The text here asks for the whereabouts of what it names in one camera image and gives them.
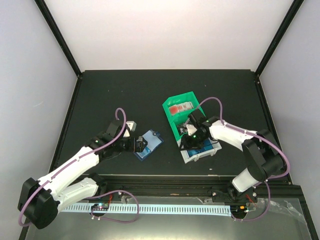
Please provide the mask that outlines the white card bin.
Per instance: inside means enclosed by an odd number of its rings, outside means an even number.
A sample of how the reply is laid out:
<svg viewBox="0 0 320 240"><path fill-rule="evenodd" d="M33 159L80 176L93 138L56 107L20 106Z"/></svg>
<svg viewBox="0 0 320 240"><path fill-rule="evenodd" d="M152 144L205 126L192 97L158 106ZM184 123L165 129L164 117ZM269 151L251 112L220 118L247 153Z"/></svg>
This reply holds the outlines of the white card bin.
<svg viewBox="0 0 320 240"><path fill-rule="evenodd" d="M189 162L197 162L199 159L204 157L212 157L221 149L221 144L218 141L213 141L208 138L204 141L203 148L181 150L180 153L184 163L187 164Z"/></svg>

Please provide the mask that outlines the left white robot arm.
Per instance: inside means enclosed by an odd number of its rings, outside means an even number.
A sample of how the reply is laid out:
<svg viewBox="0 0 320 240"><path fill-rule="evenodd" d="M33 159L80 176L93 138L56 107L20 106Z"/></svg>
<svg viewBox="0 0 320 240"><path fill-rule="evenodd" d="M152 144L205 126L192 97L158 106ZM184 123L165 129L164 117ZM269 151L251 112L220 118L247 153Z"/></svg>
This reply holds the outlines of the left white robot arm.
<svg viewBox="0 0 320 240"><path fill-rule="evenodd" d="M38 229L47 227L66 207L94 197L103 199L108 192L96 173L79 183L74 181L87 170L109 158L114 152L141 153L148 145L134 134L134 121L113 120L107 130L88 140L68 161L39 179L30 177L21 188L17 209Z"/></svg>

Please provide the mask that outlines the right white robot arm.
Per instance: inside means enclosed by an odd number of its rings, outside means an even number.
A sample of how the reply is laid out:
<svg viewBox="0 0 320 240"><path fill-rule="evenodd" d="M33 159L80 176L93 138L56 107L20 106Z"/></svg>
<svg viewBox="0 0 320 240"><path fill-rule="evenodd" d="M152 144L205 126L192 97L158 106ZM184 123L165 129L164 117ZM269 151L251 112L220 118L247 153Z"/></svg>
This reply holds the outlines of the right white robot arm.
<svg viewBox="0 0 320 240"><path fill-rule="evenodd" d="M187 118L190 125L181 137L182 150L202 149L205 140L210 139L223 141L243 153L245 169L227 187L231 201L240 201L249 188L276 178L283 168L289 169L287 157L269 131L246 130L216 117L207 118L199 109Z"/></svg>

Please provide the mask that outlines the green card bin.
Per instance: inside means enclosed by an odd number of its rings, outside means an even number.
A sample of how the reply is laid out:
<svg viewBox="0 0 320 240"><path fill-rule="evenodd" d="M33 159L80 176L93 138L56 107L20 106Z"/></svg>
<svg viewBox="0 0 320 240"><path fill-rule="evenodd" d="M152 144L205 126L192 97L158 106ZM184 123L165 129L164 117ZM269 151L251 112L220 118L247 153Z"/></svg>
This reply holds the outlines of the green card bin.
<svg viewBox="0 0 320 240"><path fill-rule="evenodd" d="M175 115L171 115L169 111L169 107L172 105L184 103L184 102L192 102L193 109L177 113ZM164 103L162 104L163 110L165 112L165 115L167 117L168 123L170 125L170 128L173 132L175 140L178 142L182 135L179 135L177 130L177 125L184 124L188 120L188 115L196 109L196 107L199 105L199 102L194 94L193 91L189 91L186 93L182 93L179 95L168 97Z"/></svg>

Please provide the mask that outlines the blue credit cards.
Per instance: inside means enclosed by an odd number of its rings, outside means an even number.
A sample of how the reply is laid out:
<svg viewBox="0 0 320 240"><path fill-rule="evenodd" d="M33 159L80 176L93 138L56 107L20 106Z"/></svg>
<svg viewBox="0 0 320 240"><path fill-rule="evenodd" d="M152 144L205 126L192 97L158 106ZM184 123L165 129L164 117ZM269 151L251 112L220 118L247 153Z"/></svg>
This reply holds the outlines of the blue credit cards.
<svg viewBox="0 0 320 240"><path fill-rule="evenodd" d="M213 150L213 143L211 143L210 141L206 142L206 145L204 145L202 148L197 148L197 149L191 149L191 150L187 150L188 156L192 157L195 155L198 155L200 153L204 153L206 151L210 151Z"/></svg>

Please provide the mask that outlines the blue card holder wallet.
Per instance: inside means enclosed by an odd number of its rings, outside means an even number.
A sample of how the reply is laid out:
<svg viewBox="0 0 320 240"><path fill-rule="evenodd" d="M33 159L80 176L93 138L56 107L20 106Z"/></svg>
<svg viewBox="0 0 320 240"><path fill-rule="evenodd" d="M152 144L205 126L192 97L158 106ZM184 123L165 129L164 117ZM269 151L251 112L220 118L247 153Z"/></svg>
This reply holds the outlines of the blue card holder wallet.
<svg viewBox="0 0 320 240"><path fill-rule="evenodd" d="M147 145L142 152L134 153L141 162L144 161L164 142L164 140L160 136L160 133L157 131L153 131L152 129L148 130L145 134L142 135L142 137L147 142Z"/></svg>

